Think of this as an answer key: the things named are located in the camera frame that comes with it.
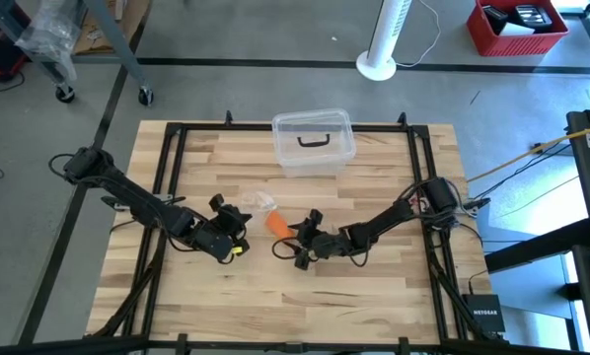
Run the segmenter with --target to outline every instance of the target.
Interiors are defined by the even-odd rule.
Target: black handle
[[[330,142],[331,142],[331,136],[329,133],[326,133],[326,140],[325,141],[319,141],[319,142],[303,143],[302,137],[297,137],[297,143],[299,143],[300,147],[304,147],[304,148],[323,147],[325,145],[328,145]]]

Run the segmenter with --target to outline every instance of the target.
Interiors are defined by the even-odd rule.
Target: red crate
[[[545,54],[569,33],[551,0],[476,0],[476,3],[466,26],[477,51],[483,56]],[[543,7],[552,18],[552,32],[538,35],[495,35],[483,12],[482,6],[485,5],[492,5],[506,13],[513,12],[518,5]]]

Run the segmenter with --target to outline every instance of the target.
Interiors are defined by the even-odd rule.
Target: cardboard box
[[[116,0],[107,0],[106,3],[109,13],[114,19]],[[122,20],[116,24],[124,33],[126,41],[130,41],[135,35],[135,32],[137,32],[141,20],[148,12],[149,5],[150,0],[128,0],[124,8]],[[98,23],[94,17],[88,12],[82,23],[80,38],[78,38],[76,45],[74,45],[74,54],[92,53],[113,53],[113,47],[98,27]]]
[[[124,17],[124,9],[126,8],[127,0],[115,0],[115,20],[121,21]]]

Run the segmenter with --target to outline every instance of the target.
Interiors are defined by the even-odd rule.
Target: clear plastic bag
[[[76,68],[71,60],[74,45],[80,36],[80,24],[72,22],[78,1],[42,0],[30,25],[15,45],[62,65],[69,80],[76,80]]]

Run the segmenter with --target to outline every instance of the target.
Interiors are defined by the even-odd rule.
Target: cart wheel
[[[56,98],[62,103],[71,103],[72,101],[74,101],[74,99],[76,99],[76,92],[73,90],[72,87],[68,87],[68,90],[69,91],[67,92],[67,94],[65,94],[60,88],[56,88]]]
[[[584,8],[584,15],[585,16],[589,16],[590,15],[590,4],[588,4],[585,8]]]
[[[155,94],[150,89],[139,89],[139,103],[148,107],[153,104],[153,100],[155,100]]]

